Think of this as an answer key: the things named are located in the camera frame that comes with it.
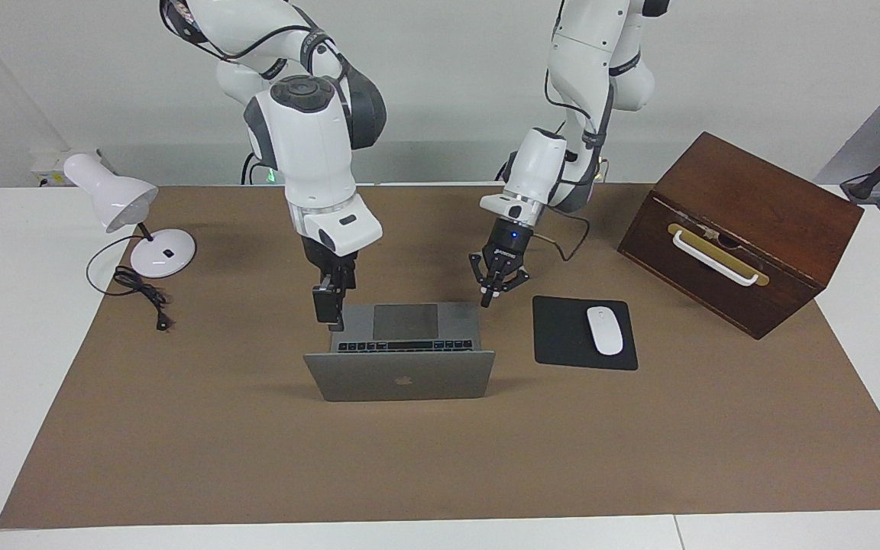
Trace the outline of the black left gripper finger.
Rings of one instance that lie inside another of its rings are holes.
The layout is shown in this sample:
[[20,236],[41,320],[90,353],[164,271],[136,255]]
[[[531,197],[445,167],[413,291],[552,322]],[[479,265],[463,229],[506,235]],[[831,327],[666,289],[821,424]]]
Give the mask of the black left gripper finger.
[[471,269],[474,271],[474,277],[480,285],[480,291],[482,293],[480,306],[482,309],[488,309],[488,307],[491,306],[493,298],[499,295],[499,285],[500,280],[502,280],[502,273],[498,269],[488,270],[486,273],[483,272],[481,265],[483,260],[484,257],[482,253],[469,254],[469,264],[471,264]]
[[524,267],[523,258],[499,258],[498,260],[498,295],[510,292],[524,284],[530,275]]

